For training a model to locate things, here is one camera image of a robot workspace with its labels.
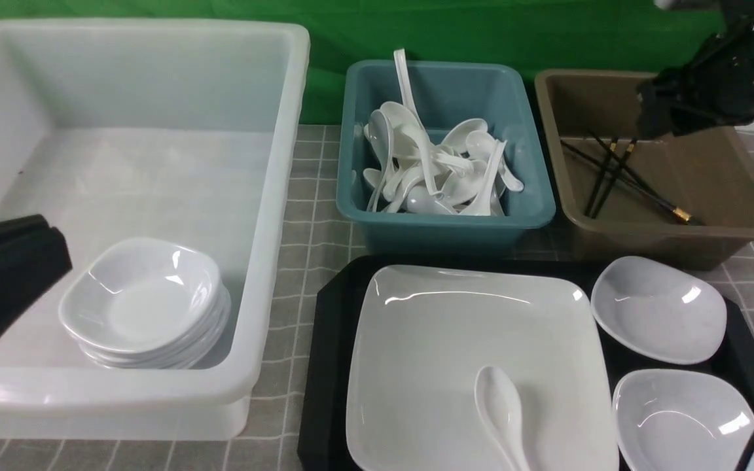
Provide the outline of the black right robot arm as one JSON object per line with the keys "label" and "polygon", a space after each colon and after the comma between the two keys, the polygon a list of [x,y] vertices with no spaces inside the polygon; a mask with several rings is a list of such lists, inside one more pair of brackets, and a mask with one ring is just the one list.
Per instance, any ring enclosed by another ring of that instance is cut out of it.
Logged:
{"label": "black right robot arm", "polygon": [[725,30],[683,65],[637,87],[638,137],[676,137],[754,122],[754,1],[720,1]]}

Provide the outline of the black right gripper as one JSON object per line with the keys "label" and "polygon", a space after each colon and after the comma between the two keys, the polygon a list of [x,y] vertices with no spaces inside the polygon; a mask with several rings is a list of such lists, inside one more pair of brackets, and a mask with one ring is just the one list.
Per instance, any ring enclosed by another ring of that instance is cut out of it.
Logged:
{"label": "black right gripper", "polygon": [[638,137],[689,136],[719,126],[745,126],[754,111],[742,108],[717,78],[691,69],[665,69],[637,87]]}

